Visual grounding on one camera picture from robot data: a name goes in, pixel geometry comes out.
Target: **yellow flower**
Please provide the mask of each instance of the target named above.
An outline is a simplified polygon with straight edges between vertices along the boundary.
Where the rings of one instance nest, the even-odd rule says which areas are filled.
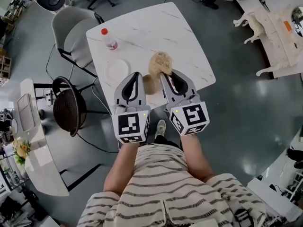
[[[21,148],[21,146],[16,147],[16,152],[20,157],[26,158],[27,153]]]

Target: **strap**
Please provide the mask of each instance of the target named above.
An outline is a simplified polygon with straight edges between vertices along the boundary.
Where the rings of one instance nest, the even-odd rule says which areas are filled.
[[[254,227],[254,221],[246,209],[244,209],[237,200],[228,202],[228,205],[233,213],[234,227]]]

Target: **gray floor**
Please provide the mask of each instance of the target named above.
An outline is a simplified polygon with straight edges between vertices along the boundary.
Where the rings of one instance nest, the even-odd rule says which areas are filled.
[[[105,21],[164,0],[113,1],[118,3],[114,8],[105,0],[99,0],[94,7]],[[173,2],[194,31],[216,76],[215,84],[199,91],[201,99],[206,101],[211,121],[203,133],[198,134],[203,150],[217,174],[232,173],[246,184],[277,158],[302,124],[300,77],[293,75],[269,80],[266,74],[259,78],[255,76],[256,71],[265,67],[265,62],[256,44],[243,44],[252,31],[247,27],[233,26],[232,21],[241,14],[232,2],[217,2],[218,11],[190,0]],[[88,2],[82,0],[76,5],[84,8]],[[52,18],[53,14],[36,4],[23,15],[16,37],[9,46],[9,56],[13,58],[11,85],[28,77],[34,82],[51,83],[45,64],[54,44]],[[70,69],[71,65],[54,51],[49,63],[51,75],[68,77]],[[87,85],[92,80],[78,69],[74,70],[71,79],[78,86]],[[90,90],[84,96],[89,109],[104,110]],[[69,170],[63,175],[67,184],[95,164],[103,164],[71,191],[69,197],[53,197],[35,191],[41,205],[53,218],[76,224],[89,196],[102,191],[116,155],[103,153],[78,137],[71,138],[56,125],[52,110],[44,101],[39,101],[39,107],[49,116],[43,123],[50,129],[47,141],[55,163],[59,170]],[[152,111],[149,134],[152,135],[159,118],[167,120],[163,109]],[[101,148],[116,150],[110,117],[89,115],[85,124],[87,127],[79,131],[81,136]],[[177,132],[170,123],[168,126],[167,138],[179,143]]]

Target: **plastic bottle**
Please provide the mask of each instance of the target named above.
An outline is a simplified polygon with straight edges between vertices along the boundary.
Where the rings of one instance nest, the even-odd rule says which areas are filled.
[[[118,43],[113,36],[108,32],[106,28],[101,29],[102,40],[110,50],[115,50],[118,47]]]

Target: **wooden crate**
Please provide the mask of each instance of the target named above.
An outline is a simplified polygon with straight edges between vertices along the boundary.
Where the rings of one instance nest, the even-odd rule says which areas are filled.
[[[8,82],[10,77],[11,58],[0,56],[0,87]]]

